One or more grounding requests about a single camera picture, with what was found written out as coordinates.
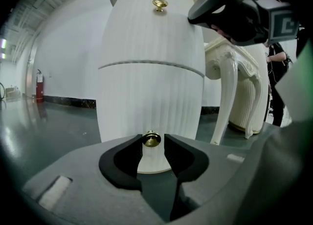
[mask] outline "red fire extinguisher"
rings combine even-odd
[[[36,81],[36,101],[37,103],[44,102],[44,76],[38,69]]]

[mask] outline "black baseboard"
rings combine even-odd
[[[219,113],[220,107],[202,107],[201,114]]]
[[[79,108],[96,109],[96,100],[91,99],[78,99],[71,97],[58,97],[58,96],[44,96],[45,102],[61,104],[65,106],[73,106]]]
[[[45,102],[56,103],[65,106],[73,106],[79,108],[87,108],[87,109],[96,109],[96,100],[91,99],[78,99],[78,98],[71,98],[71,97],[59,97],[59,96],[44,96]],[[213,114],[218,113],[220,107],[202,107],[201,114]]]

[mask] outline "person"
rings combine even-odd
[[[287,55],[279,43],[265,46],[269,48],[267,59],[268,63],[268,78],[272,91],[272,106],[273,106],[273,125],[279,126],[282,124],[285,104],[278,94],[275,85],[287,72]]]

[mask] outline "curved table leg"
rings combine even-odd
[[[216,127],[211,139],[211,143],[217,145],[220,143],[224,129],[228,123],[238,80],[237,63],[233,59],[228,58],[221,61],[220,70],[222,81],[221,105]]]
[[[259,76],[251,77],[250,80],[255,87],[255,98],[254,98],[252,109],[250,111],[250,114],[247,120],[246,134],[245,134],[246,139],[249,139],[253,135],[252,129],[253,129],[253,124],[254,124],[254,118],[255,118],[256,110],[260,104],[261,92],[262,92],[262,83],[261,83],[260,77]]]

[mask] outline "gold drawer knob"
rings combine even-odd
[[[147,132],[147,134],[143,136],[142,143],[149,148],[156,147],[157,145],[160,144],[160,142],[161,142],[160,135],[154,131],[149,131]]]
[[[153,0],[152,3],[157,6],[157,12],[162,12],[162,8],[168,5],[168,2],[166,0]]]

